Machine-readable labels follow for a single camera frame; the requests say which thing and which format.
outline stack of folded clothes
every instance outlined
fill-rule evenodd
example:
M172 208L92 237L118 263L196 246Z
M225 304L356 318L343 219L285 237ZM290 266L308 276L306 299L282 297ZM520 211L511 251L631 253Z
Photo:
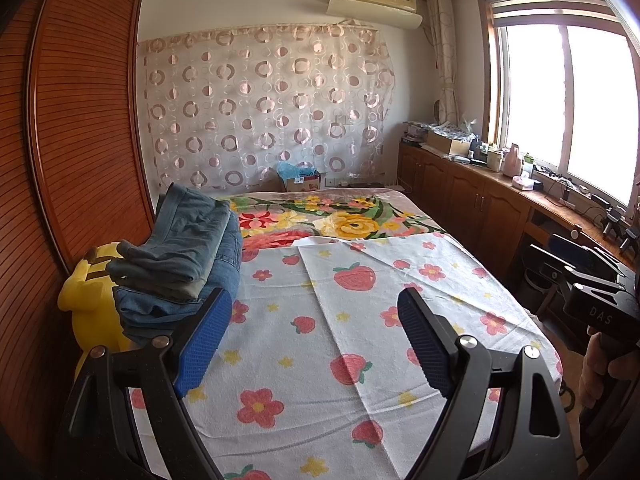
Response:
M125 336L145 345L170 335L216 287L232 299L240 282L242 236L227 201L172 184L158 203L149 240L121 241L106 267Z

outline tied curtain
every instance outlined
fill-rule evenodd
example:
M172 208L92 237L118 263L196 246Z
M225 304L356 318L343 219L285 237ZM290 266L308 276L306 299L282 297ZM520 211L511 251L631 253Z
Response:
M440 81L440 124L446 121L458 124L456 101L456 28L451 0L427 0L431 37L436 53L436 68Z
M141 134L161 188L274 189L279 161L381 175L394 81L380 32L356 25L225 28L138 45Z

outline strawberry print sheet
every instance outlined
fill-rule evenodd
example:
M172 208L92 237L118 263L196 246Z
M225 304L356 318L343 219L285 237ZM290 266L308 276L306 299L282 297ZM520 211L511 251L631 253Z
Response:
M245 251L290 246L308 236L375 239L440 231L403 194L384 188L259 192L229 197Z
M536 346L559 383L551 343L449 235L256 251L220 348L185 398L225 479L405 478L445 403L398 319L410 286L488 348ZM486 394L473 449L489 439L499 396ZM144 400L132 397L147 459L168 478Z

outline window frame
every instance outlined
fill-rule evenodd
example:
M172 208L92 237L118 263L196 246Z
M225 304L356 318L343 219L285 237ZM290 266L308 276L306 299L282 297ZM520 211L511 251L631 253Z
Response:
M494 26L494 16L491 2L494 0L478 0L482 25L482 45L484 50L484 117L482 121L482 140L495 143L500 147L506 139L502 139L502 133L507 131L509 120L509 72L508 72L508 42L506 27L510 25L549 24L558 25L562 36L562 49L564 51L565 74L565 128L562 137L562 152L560 165L555 166L544 160L537 160L556 173L564 174L571 178L572 182L586 186L590 191L603 197L614 206L624 208L628 218L631 218L636 210L639 197L639 186L636 186L640 175L640 128L638 131L638 150L636 151L636 172L634 185L632 186L629 204L621 203L608 193L599 189L594 184L581 179L579 176L568 172L569 156L574 126L574 69L571 56L571 46L568 39L568 26L587 27L619 34L626 38L631 53L638 92L638 114L640 117L640 57L633 43L629 40L622 25L611 20L604 20L591 16L577 16L575 14L541 14L513 16L502 18L499 27Z

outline silver screw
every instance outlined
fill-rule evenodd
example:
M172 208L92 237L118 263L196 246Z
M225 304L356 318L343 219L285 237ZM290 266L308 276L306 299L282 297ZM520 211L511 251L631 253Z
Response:
M104 346L94 346L91 348L89 355L94 359L99 359L104 355Z
M535 346L527 345L524 347L524 353L530 359L537 359L540 357L540 350Z
M460 344L465 348L475 348L478 346L478 339L472 335L463 335L460 338Z
M165 335L159 335L153 338L151 344L156 348L164 348L169 344L169 338Z

